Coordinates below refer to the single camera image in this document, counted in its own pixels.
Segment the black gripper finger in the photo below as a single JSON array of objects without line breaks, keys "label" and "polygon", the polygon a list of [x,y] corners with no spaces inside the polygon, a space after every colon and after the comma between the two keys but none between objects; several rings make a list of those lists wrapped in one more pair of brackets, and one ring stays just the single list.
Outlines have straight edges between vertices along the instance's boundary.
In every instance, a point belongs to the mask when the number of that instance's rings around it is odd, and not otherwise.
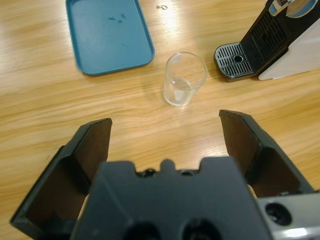
[{"label": "black gripper finger", "polygon": [[314,193],[286,153],[251,115],[221,109],[219,117],[227,152],[258,198]]},{"label": "black gripper finger", "polygon": [[112,119],[81,125],[36,180],[10,224],[32,239],[69,239],[99,165],[108,158]]}]

